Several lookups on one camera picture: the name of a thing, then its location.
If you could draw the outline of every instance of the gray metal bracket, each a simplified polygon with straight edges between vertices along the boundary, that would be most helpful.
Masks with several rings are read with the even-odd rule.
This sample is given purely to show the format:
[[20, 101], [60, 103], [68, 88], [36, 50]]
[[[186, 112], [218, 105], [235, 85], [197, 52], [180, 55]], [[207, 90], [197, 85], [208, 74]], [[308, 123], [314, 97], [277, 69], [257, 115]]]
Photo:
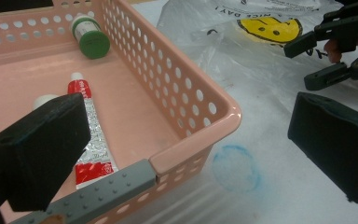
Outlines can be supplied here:
[[40, 223], [53, 215], [64, 215], [68, 224], [86, 223], [155, 185], [154, 169], [148, 160], [141, 160], [51, 203], [46, 212], [33, 212], [12, 223]]

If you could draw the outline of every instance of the blue circle mark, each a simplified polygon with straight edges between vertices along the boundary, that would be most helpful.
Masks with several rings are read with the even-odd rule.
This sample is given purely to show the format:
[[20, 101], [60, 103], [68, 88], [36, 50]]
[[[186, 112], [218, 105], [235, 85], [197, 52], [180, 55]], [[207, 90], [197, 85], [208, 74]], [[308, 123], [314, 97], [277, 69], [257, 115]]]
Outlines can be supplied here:
[[260, 186], [261, 176], [249, 151], [241, 146], [224, 146], [213, 157], [214, 178], [226, 190], [245, 193]]

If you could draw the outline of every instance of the black foam pad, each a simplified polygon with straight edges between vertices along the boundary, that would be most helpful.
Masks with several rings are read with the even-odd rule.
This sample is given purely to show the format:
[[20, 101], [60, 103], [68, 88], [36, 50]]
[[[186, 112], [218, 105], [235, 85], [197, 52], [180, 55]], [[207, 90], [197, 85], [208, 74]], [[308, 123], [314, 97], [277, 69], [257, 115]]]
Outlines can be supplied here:
[[46, 210], [89, 140], [80, 93], [50, 100], [0, 132], [0, 172], [13, 211]]
[[300, 92], [289, 139], [358, 203], [358, 112], [334, 100]]

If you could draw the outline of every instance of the green bottle cap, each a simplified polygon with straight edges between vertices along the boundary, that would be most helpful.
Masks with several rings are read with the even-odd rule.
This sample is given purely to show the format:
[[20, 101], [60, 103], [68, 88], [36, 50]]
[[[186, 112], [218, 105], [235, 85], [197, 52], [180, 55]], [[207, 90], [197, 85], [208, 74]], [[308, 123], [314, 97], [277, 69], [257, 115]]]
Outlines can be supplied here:
[[101, 31], [96, 20], [87, 15], [78, 15], [71, 24], [74, 37], [81, 52], [90, 59], [104, 57], [110, 49], [109, 38]]
[[110, 48], [108, 37], [101, 31], [90, 31], [80, 38], [80, 50], [91, 59], [104, 57]]

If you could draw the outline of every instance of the red label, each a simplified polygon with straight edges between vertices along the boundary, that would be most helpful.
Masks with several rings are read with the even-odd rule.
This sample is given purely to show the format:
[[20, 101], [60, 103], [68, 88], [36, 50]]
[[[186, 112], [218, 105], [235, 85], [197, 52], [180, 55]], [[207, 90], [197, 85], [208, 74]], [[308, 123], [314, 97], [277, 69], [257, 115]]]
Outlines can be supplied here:
[[77, 164], [76, 169], [76, 184], [81, 184], [86, 181], [113, 173], [112, 163], [85, 163]]
[[86, 80], [78, 79], [68, 84], [68, 93], [80, 92], [84, 99], [91, 98], [91, 90]]

